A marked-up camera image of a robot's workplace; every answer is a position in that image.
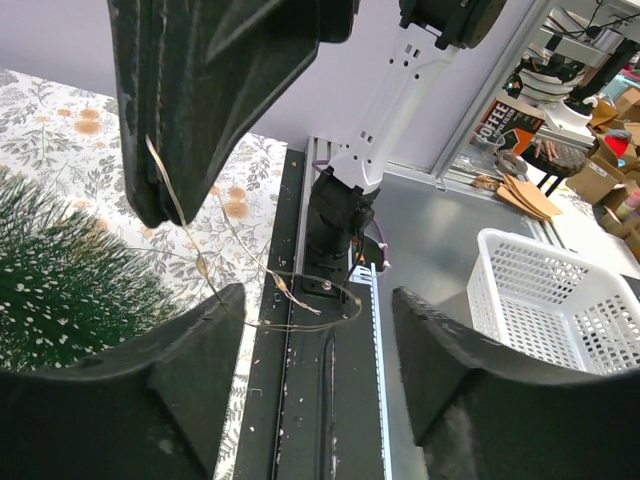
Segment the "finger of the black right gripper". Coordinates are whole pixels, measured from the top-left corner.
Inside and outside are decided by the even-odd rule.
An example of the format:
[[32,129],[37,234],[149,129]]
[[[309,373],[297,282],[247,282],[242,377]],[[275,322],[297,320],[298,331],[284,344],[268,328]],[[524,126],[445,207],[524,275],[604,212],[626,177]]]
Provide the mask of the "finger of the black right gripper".
[[108,5],[129,204],[178,224],[151,139],[192,221],[243,135],[315,60],[346,41],[351,1],[112,1]]

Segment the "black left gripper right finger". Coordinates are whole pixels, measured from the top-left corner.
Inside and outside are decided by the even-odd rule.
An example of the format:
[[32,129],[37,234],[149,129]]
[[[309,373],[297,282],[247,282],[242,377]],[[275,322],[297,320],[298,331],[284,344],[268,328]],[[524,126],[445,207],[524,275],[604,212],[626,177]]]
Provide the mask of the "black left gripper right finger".
[[635,479],[639,375],[534,359],[399,287],[392,316],[409,421],[432,479]]

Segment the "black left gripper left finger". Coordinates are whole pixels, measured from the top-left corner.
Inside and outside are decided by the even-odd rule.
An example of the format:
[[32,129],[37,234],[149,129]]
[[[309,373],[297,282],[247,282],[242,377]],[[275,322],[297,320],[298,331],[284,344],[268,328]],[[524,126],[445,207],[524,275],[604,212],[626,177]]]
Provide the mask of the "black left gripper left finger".
[[236,358],[245,290],[78,364],[1,376],[5,479],[209,479]]

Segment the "thin gold ribbon loop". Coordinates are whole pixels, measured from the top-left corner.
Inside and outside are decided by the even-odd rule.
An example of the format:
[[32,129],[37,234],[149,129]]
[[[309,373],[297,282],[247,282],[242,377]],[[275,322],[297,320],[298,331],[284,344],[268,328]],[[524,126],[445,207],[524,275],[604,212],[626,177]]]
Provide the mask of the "thin gold ribbon loop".
[[356,319],[362,301],[342,281],[327,276],[317,282],[337,296],[336,307],[317,300],[305,300],[294,293],[295,279],[290,261],[269,266],[269,247],[275,243],[276,188],[284,183],[285,143],[248,134],[235,147],[222,177],[209,189],[201,212],[186,219],[186,206],[177,195],[177,177],[170,173],[153,141],[145,147],[152,167],[167,188],[170,206],[176,208],[178,224],[155,232],[160,244],[149,248],[154,265],[162,265],[174,275],[180,297],[195,300],[206,291],[219,294],[231,280],[246,283],[255,295],[259,288],[272,286],[282,299],[311,316],[308,326],[295,322],[289,331],[312,333],[343,325]]

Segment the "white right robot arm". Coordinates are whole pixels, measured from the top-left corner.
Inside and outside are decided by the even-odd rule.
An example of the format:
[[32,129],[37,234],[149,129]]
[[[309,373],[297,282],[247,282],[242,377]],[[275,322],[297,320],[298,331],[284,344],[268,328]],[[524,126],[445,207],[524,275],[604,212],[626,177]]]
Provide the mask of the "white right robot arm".
[[[351,32],[354,1],[112,1],[126,195],[149,227],[190,223],[241,137]],[[313,184],[308,245],[340,258],[373,220],[383,172],[429,86],[476,47],[500,1],[403,1],[388,73]]]

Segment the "small green christmas tree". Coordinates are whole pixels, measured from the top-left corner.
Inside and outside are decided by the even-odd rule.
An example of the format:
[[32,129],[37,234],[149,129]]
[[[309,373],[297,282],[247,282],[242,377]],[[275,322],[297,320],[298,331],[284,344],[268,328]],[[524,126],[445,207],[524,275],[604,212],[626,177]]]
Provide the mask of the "small green christmas tree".
[[2,168],[2,369],[70,366],[177,311],[142,255],[95,217]]

